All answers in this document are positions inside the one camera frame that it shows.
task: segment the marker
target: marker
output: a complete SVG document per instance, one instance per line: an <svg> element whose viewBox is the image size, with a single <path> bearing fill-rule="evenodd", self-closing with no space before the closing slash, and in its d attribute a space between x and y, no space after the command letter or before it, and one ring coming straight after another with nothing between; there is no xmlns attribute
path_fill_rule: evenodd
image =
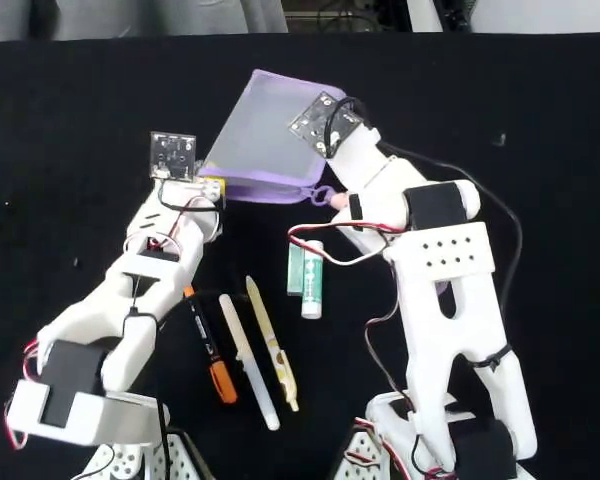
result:
<svg viewBox="0 0 600 480"><path fill-rule="evenodd" d="M267 387L264 384L262 374L260 373L256 359L251 351L247 336L242 329L240 318L233 306L231 297L229 297L229 295L220 295L219 301L222 313L224 314L224 318L231 331L231 336L236 344L236 349L238 350L237 359L242 362L244 371L249 378L249 383L251 383L253 393L256 395L256 400L258 401L258 406L260 407L260 412L264 417L264 421L269 430L278 430L280 428L278 414L273 406Z"/></svg>
<svg viewBox="0 0 600 480"><path fill-rule="evenodd" d="M238 394L236 393L236 389L229 376L227 366L220 357L218 346L213 339L213 336L211 336L211 330L209 329L207 319L202 313L198 300L195 298L195 291L190 286L185 287L184 296L189 304L189 308L191 308L191 313L193 314L193 319L196 322L200 338L204 344L204 349L209 355L209 373L211 374L213 385L216 387L216 391L220 396L220 400L222 400L223 403L236 403Z"/></svg>
<svg viewBox="0 0 600 480"><path fill-rule="evenodd" d="M254 282L253 278L249 275L247 275L247 293L251 299L251 305L253 305L253 311L256 314L258 325L260 325L260 331L262 332L264 341L269 349L269 355L271 356L273 367L276 370L278 381L284 391L285 400L291 406L291 410L297 412L299 410L298 402L296 401L298 387L296 385L296 380L293 377L293 372L291 371L291 365L289 365L289 359L284 350L280 349L276 334L273 332L273 325L271 325L271 320L267 314L267 309L264 307L260 290L258 289L256 282Z"/></svg>

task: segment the purple mesh bag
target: purple mesh bag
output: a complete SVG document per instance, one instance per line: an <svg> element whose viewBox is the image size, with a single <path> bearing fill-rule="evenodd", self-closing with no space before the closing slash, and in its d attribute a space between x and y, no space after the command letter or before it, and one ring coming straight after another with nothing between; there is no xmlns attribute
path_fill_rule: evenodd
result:
<svg viewBox="0 0 600 480"><path fill-rule="evenodd" d="M296 203L311 197L325 160L289 126L322 92L345 96L335 87L254 70L200 174L224 177L234 200Z"/></svg>

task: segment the gray curtain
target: gray curtain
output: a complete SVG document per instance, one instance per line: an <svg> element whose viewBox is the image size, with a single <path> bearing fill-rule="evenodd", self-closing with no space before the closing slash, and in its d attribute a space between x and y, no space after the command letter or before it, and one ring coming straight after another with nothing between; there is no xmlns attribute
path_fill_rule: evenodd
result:
<svg viewBox="0 0 600 480"><path fill-rule="evenodd" d="M287 32L281 0L0 0L0 41L29 37L32 4L56 40Z"/></svg>

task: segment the beige pen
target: beige pen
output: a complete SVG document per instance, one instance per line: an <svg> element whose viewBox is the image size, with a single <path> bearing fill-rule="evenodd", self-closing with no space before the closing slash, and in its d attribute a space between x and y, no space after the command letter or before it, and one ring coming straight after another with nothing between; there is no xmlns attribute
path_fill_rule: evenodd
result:
<svg viewBox="0 0 600 480"><path fill-rule="evenodd" d="M291 406L291 410L297 412L299 410L298 402L296 400L298 387L296 386L296 380L293 377L293 372L291 371L291 365L289 365L289 359L287 358L287 354L284 353L284 350L280 350L278 339L276 338L276 334L273 332L271 320L269 319L267 310L262 302L260 290L258 289L256 282L253 281L253 278L247 275L246 283L247 293L249 294L251 305L253 305L253 311L255 312L256 319L258 320L258 325L260 325L260 331L262 332L264 341L269 349L269 355L271 356L271 361L273 362L273 366L276 370L278 381L282 386L282 390L284 390L285 400Z"/></svg>

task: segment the lip balm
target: lip balm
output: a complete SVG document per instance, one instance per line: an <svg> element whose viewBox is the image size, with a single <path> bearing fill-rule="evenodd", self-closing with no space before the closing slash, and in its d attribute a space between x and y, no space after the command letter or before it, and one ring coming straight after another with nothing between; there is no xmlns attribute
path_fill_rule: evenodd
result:
<svg viewBox="0 0 600 480"><path fill-rule="evenodd" d="M310 240L307 244L322 250L322 242ZM304 282L302 288L302 318L316 320L322 317L322 257L309 250L304 252Z"/></svg>

